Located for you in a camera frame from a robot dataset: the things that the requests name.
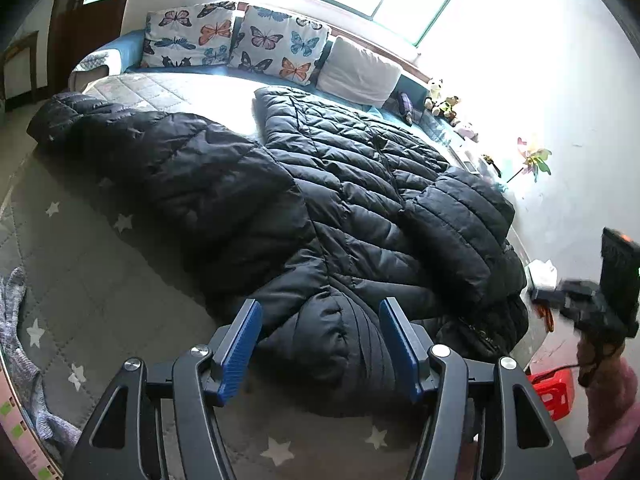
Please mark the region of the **black puffer down jacket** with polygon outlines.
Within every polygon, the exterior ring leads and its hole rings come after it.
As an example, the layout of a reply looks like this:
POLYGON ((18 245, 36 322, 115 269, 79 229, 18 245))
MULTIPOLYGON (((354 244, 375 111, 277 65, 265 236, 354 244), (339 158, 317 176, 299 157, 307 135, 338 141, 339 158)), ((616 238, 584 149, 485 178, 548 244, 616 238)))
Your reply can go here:
POLYGON ((514 349, 526 277, 513 206, 493 185, 376 116, 286 87, 255 99, 259 139, 76 92, 52 96, 27 131, 159 214, 215 318, 256 299, 258 358, 323 414, 398 400, 385 298, 465 358, 514 349))

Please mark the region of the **grey knitted cloth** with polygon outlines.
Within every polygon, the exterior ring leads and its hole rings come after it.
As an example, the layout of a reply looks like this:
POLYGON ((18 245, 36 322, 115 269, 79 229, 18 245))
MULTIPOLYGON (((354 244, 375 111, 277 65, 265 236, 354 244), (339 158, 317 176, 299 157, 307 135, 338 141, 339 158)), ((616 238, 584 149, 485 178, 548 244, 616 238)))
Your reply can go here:
POLYGON ((73 453, 80 430, 50 412, 44 395, 42 371, 29 359, 18 338, 18 315, 25 295, 26 278, 21 268, 15 268, 1 279, 1 349, 18 400, 26 408, 30 426, 46 449, 62 460, 73 453))

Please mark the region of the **red plastic stool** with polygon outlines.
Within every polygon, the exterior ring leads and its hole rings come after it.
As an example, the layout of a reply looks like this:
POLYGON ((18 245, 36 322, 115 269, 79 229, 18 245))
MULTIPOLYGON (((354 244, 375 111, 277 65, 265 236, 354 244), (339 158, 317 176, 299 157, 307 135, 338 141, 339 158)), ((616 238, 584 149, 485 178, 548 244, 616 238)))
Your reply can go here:
POLYGON ((570 414, 575 400, 575 385, 573 373, 568 368, 531 374, 528 378, 555 422, 570 414))

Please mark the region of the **orange scissors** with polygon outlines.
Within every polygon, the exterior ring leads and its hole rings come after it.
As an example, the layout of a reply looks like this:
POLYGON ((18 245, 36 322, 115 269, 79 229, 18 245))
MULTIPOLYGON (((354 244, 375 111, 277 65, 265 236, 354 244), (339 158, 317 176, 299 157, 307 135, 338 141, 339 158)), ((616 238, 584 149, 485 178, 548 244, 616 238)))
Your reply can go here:
POLYGON ((534 307, 538 316, 542 319, 542 322, 544 322, 546 332, 553 333, 555 329, 555 322, 551 308, 546 304, 534 304, 534 307))

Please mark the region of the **white pink plastic bag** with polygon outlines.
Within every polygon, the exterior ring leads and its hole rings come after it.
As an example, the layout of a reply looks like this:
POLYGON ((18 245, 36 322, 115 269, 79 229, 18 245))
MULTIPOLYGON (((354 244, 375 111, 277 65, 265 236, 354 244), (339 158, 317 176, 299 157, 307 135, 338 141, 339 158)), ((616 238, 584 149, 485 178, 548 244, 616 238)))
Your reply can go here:
POLYGON ((554 289, 558 284, 558 270, 550 259, 533 260, 526 266, 528 282, 532 287, 554 289))

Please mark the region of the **colourful pinwheel toy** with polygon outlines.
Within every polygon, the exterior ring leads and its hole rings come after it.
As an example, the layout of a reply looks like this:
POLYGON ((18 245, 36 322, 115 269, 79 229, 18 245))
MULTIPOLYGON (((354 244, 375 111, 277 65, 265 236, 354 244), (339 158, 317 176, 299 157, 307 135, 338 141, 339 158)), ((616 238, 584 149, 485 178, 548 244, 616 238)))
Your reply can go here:
POLYGON ((540 174, 551 176, 548 159, 552 155, 552 151, 548 150, 548 148, 535 148, 522 138, 518 138, 518 152, 523 159, 521 167, 506 182, 512 182, 521 174, 532 174, 534 181, 538 180, 540 174))

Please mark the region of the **grey star-pattern mattress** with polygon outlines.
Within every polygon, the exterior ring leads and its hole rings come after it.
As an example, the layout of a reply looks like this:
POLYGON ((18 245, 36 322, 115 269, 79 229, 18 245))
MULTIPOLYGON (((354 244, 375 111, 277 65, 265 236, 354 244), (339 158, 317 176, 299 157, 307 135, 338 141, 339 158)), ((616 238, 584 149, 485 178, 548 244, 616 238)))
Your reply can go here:
MULTIPOLYGON (((142 88, 134 75, 134 88, 158 96, 161 110, 122 104, 121 96, 81 93, 136 110, 197 114, 259 139, 255 93, 265 86, 249 82, 250 98, 235 104, 232 92, 239 83, 206 82, 204 93, 189 103, 172 92, 142 88)), ((48 407, 82 427, 127 358, 140 356, 149 364, 175 359, 234 315, 215 318, 208 312, 184 267, 181 242, 159 214, 88 162, 36 143, 2 211, 1 272, 24 271, 17 333, 42 371, 48 407)), ((397 401, 369 411, 323 414, 265 369, 257 346, 240 394, 218 415, 239 478, 405 474, 421 410, 397 391, 397 401)))

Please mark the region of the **brown bear plush toy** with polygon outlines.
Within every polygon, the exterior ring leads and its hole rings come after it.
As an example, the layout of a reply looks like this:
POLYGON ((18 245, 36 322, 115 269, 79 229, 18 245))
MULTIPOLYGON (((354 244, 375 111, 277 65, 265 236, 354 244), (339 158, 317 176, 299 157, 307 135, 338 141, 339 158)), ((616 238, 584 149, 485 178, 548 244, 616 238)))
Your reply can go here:
POLYGON ((459 102, 460 99, 457 96, 447 96, 440 103, 440 114, 442 115, 442 118, 449 122, 451 127, 456 126, 459 122, 457 112, 454 109, 459 102))

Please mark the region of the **purple small item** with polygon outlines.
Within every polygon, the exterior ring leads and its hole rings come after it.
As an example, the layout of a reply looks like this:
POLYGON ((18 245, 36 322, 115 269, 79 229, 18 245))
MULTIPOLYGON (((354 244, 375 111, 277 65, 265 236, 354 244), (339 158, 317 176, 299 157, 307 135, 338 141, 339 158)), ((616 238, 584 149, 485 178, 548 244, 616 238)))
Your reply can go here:
POLYGON ((398 112, 402 120, 408 126, 413 124, 413 105, 406 92, 397 93, 398 112))

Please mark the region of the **plain white pillow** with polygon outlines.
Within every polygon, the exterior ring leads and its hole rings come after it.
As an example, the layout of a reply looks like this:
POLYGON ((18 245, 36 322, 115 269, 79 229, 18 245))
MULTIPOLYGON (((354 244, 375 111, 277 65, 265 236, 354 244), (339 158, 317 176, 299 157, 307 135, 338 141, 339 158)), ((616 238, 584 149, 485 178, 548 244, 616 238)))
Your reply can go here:
POLYGON ((397 63, 338 36, 319 72, 316 86, 343 100, 379 107, 394 91, 401 73, 397 63))

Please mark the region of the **left butterfly pillow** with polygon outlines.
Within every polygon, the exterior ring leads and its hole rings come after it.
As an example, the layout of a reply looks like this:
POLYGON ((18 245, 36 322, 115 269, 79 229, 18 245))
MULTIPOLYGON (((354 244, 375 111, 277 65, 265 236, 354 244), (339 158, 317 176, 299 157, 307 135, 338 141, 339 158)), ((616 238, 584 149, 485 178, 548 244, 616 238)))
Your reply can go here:
POLYGON ((230 60, 236 3, 174 6, 146 14, 145 68, 226 65, 230 60))

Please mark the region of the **butterfly pillow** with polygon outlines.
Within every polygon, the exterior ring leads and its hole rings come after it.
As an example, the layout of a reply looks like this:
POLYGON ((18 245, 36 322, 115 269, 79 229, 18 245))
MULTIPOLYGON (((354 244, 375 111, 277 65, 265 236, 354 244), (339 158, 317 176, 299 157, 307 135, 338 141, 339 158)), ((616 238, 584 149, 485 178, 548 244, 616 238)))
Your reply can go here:
POLYGON ((329 34, 306 16, 248 6, 228 66, 308 86, 329 34))
POLYGON ((146 14, 145 68, 226 65, 230 60, 236 3, 174 6, 146 14))

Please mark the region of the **right butterfly pillow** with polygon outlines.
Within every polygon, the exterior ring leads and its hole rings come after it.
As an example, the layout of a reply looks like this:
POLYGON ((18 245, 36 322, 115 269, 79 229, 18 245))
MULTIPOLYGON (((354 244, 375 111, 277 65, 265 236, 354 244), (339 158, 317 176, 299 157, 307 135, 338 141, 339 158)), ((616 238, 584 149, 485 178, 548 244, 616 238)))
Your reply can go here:
POLYGON ((306 16, 248 6, 228 66, 308 86, 329 34, 306 16))

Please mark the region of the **dark brown wooden door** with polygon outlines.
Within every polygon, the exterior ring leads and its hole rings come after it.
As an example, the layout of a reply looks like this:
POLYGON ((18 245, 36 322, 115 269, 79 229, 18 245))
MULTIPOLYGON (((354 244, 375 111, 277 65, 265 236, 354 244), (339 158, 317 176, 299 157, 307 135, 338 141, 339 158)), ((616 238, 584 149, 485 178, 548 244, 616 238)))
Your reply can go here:
POLYGON ((51 94, 89 53, 119 36, 127 0, 53 0, 47 73, 51 94))

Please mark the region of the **blue bed frame cushion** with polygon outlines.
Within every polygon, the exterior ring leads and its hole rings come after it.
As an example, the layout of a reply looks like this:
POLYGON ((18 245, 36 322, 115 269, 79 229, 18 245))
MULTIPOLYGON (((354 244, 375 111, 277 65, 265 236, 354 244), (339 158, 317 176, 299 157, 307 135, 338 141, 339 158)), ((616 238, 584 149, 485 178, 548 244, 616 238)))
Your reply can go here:
MULTIPOLYGON (((194 103, 195 99, 204 93, 204 84, 214 82, 220 86, 230 87, 237 79, 239 88, 232 92, 232 102, 238 104, 250 98, 248 83, 254 81, 258 87, 285 86, 294 88, 296 84, 278 77, 250 74, 218 66, 190 66, 171 68, 145 68, 140 65, 142 58, 142 44, 144 32, 134 30, 121 36, 83 58, 70 74, 68 85, 70 90, 77 92, 93 92, 107 99, 114 100, 121 96, 122 104, 135 106, 152 106, 161 110, 158 96, 144 96, 142 90, 134 88, 134 75, 138 74, 142 88, 157 88, 159 92, 175 93, 176 98, 183 102, 194 103)), ((401 128, 415 134, 419 138, 433 143, 442 144, 445 154, 455 165, 472 172, 477 172, 484 166, 484 162, 471 153, 471 149, 463 144, 463 139, 454 128, 442 118, 427 113, 423 108, 427 90, 409 74, 400 75, 398 83, 387 101, 379 107, 361 105, 349 102, 323 92, 314 84, 301 88, 303 91, 320 96, 322 99, 333 101, 354 110, 380 116, 401 128), (413 105, 413 124, 404 123, 398 112, 397 93, 406 92, 413 105)))

